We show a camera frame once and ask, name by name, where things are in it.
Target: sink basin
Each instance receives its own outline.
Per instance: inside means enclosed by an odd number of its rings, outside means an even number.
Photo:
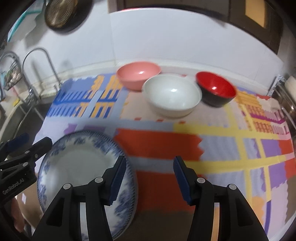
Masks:
[[[7,118],[6,123],[4,123],[3,126],[4,130],[1,131],[3,133],[1,135],[0,142],[6,142],[25,132],[30,136],[28,143],[23,145],[17,151],[11,153],[8,158],[16,157],[30,148],[34,142],[36,134],[42,127],[44,118],[46,117],[54,98],[55,96],[41,99],[41,101],[35,106],[41,116],[36,113],[34,108],[29,111],[29,108],[25,104],[20,104]]]

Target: table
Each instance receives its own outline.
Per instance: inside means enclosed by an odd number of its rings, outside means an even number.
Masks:
[[[283,117],[276,100],[237,88],[237,97],[223,108],[199,103],[186,117],[164,118],[140,92],[108,73],[66,81],[35,141],[48,136],[55,142],[87,129],[120,144],[136,170],[139,199],[132,224],[118,240],[187,239],[194,207],[182,199],[173,173],[172,160],[180,155],[212,184],[234,183],[269,239],[278,241],[296,211],[295,155]],[[218,214],[215,205],[212,240]]]

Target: wire basket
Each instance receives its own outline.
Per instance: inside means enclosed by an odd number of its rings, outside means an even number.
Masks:
[[[20,68],[18,67],[16,61],[12,63],[5,76],[5,90],[10,90],[13,86],[15,86],[22,79],[22,73]]]

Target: pink bowl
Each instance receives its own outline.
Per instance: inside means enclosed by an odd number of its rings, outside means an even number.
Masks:
[[[151,62],[132,62],[120,67],[116,76],[128,89],[141,91],[145,81],[161,72],[160,67]]]

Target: blue floral pattern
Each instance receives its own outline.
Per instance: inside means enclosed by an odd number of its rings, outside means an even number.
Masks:
[[[52,161],[51,156],[58,155],[60,152],[64,151],[68,145],[83,145],[87,139],[91,141],[95,148],[100,149],[100,151],[103,152],[105,155],[108,152],[112,152],[116,159],[119,155],[124,155],[126,157],[124,152],[118,147],[115,142],[113,142],[112,139],[102,133],[98,133],[95,131],[77,131],[59,139],[53,145],[51,151],[45,155],[38,174],[37,193],[41,208],[44,212],[46,210],[47,197],[46,186],[42,183],[42,179],[44,175],[47,175],[50,169],[50,163]],[[122,232],[131,221],[135,210],[137,195],[136,185],[134,172],[128,160],[126,162],[125,176],[127,176],[127,183],[125,184],[125,189],[117,197],[117,203],[119,203],[119,205],[115,208],[114,211],[114,215],[119,217],[119,221],[112,228],[111,234],[113,239],[116,239],[122,234]],[[87,234],[82,233],[82,241],[88,241]]]

